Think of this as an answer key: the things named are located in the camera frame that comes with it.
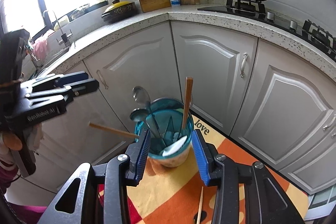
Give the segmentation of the pink sleeve forearm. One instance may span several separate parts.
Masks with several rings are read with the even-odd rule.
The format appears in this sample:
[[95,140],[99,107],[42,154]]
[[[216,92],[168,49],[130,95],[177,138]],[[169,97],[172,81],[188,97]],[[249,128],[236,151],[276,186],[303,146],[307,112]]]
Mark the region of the pink sleeve forearm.
[[22,178],[14,182],[17,172],[15,165],[1,161],[1,190],[22,222],[38,223],[55,195]]

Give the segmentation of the white gloved left hand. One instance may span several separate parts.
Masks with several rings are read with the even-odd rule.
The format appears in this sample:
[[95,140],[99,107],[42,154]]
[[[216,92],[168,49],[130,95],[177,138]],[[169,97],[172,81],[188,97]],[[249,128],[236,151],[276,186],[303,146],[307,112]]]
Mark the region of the white gloved left hand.
[[[30,129],[27,139],[27,146],[30,150],[36,151],[40,147],[43,139],[42,124],[37,124]],[[1,132],[1,168],[5,170],[13,170],[15,160],[10,150],[20,151],[23,148],[21,140],[12,132]]]

